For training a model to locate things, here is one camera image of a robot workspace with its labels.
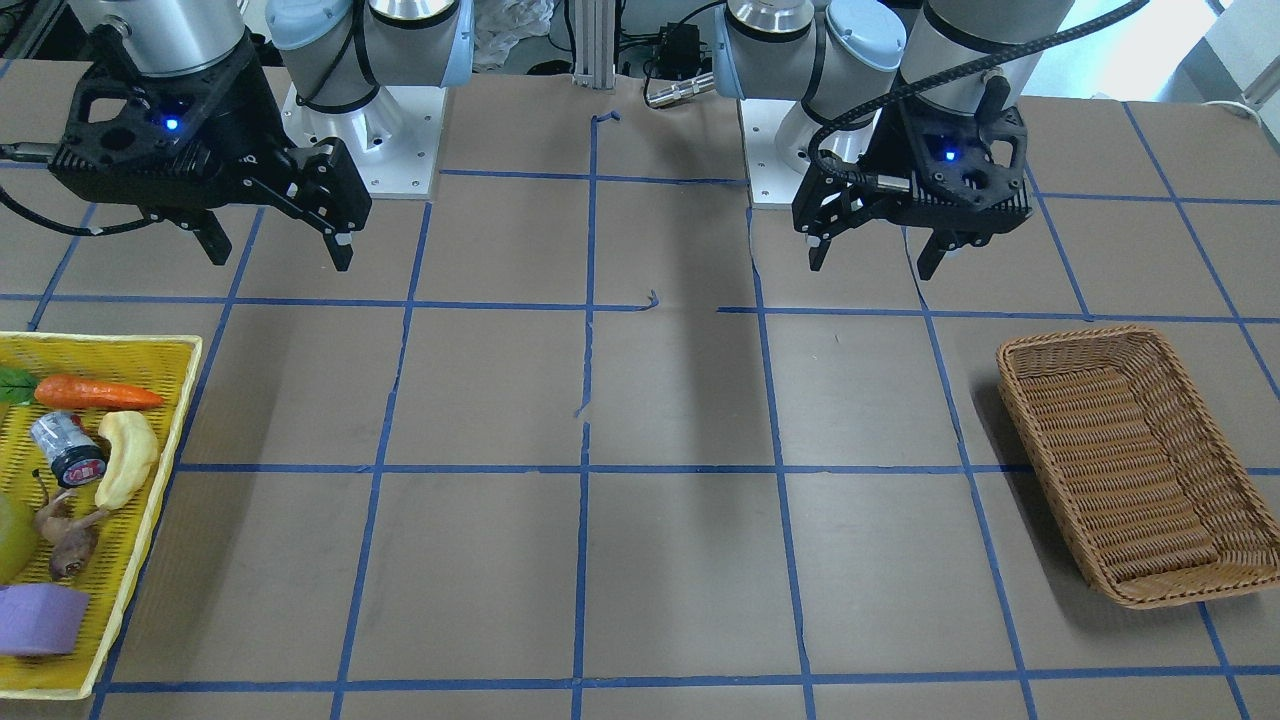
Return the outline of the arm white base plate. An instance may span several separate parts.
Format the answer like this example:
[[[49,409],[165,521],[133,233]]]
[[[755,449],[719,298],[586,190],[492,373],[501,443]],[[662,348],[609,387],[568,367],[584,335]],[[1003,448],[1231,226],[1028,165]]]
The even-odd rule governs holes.
[[[797,100],[739,101],[742,150],[751,205],[788,209],[808,168],[800,156],[812,136],[812,119]]]
[[[325,114],[302,108],[292,85],[282,120],[300,145],[342,140],[372,199],[429,200],[449,96],[447,88],[392,86],[364,108]]]

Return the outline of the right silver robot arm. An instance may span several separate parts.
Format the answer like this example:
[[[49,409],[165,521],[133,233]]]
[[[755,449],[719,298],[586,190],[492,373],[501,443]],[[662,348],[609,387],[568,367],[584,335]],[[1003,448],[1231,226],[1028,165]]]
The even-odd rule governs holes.
[[[269,38],[291,77],[278,102],[233,1],[74,1],[92,65],[38,160],[87,202],[191,233],[230,255],[215,210],[275,208],[349,268],[375,193],[424,196],[435,143],[397,88],[444,91],[474,70],[470,1],[270,1]]]

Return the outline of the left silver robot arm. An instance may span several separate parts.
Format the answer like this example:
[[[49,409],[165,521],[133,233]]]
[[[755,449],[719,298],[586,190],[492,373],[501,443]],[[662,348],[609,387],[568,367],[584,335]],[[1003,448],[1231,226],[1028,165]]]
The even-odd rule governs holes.
[[[751,201],[787,208],[810,269],[873,220],[931,232],[916,259],[986,246],[1033,213],[1018,100],[1023,56],[845,113],[913,82],[1060,29],[1070,1],[730,1],[716,12],[716,91],[739,101]]]

